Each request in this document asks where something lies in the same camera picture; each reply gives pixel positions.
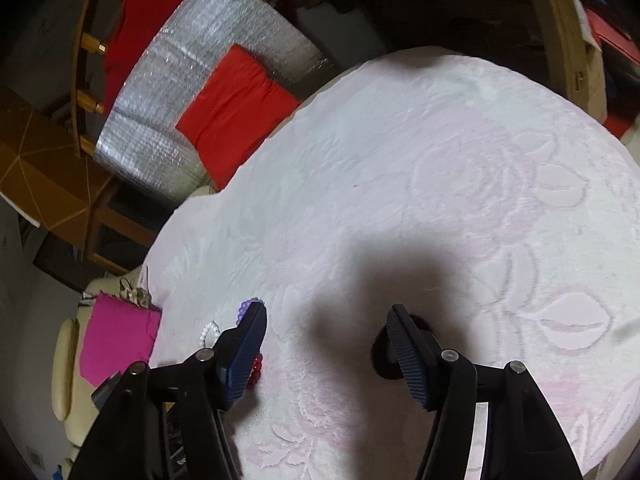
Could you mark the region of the magenta cushion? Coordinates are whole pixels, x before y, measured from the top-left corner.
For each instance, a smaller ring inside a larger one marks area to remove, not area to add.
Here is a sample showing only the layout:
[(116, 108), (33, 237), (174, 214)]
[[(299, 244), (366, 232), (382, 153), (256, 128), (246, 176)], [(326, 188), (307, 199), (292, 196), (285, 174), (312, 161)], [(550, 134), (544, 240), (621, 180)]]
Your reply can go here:
[(100, 292), (82, 340), (80, 376), (99, 387), (133, 362), (149, 362), (159, 328), (159, 310)]

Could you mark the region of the black hair scrunchie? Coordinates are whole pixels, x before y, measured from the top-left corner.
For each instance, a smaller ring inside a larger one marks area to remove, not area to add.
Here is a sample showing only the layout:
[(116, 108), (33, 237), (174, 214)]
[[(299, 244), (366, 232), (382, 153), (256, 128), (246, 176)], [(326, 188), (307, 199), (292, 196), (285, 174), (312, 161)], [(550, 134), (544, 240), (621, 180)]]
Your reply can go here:
[(394, 304), (372, 344), (370, 357), (375, 373), (383, 379), (422, 384), (437, 367), (439, 353), (431, 326), (403, 304)]

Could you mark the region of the red cushion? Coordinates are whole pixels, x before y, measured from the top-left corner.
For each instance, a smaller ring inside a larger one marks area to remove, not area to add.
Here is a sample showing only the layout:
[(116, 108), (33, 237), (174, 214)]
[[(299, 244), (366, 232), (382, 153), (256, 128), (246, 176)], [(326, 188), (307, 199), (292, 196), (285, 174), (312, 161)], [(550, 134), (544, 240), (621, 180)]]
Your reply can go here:
[(222, 190), (299, 104), (254, 55), (235, 44), (182, 113), (176, 129), (198, 152), (215, 188)]

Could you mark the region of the brown cardboard panel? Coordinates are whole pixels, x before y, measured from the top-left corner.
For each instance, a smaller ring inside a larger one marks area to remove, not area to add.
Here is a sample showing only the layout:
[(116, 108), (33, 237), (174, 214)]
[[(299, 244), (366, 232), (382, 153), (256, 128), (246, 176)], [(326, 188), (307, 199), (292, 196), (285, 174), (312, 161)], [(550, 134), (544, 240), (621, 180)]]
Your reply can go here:
[(1, 89), (1, 194), (81, 252), (93, 206), (112, 176), (72, 136), (14, 91)]

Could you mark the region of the wooden table frame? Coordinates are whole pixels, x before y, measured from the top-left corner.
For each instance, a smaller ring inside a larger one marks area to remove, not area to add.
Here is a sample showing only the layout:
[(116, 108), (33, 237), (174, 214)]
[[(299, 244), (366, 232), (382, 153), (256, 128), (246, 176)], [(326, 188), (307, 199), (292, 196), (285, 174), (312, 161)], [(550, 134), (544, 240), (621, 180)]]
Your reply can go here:
[(133, 185), (111, 178), (90, 208), (84, 257), (111, 274), (143, 262), (165, 211)]

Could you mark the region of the wooden spindle rail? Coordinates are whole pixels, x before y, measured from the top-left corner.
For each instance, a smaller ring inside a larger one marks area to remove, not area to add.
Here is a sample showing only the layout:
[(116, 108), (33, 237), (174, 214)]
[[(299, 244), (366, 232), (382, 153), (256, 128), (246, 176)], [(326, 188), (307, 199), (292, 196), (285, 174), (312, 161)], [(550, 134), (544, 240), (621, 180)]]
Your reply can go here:
[(100, 0), (84, 0), (80, 10), (73, 44), (72, 76), (70, 76), (70, 133), (74, 139), (75, 153), (93, 156), (96, 140), (87, 133), (85, 117), (103, 116), (104, 103), (86, 86), (87, 58), (89, 55), (104, 57), (107, 44), (91, 32)]

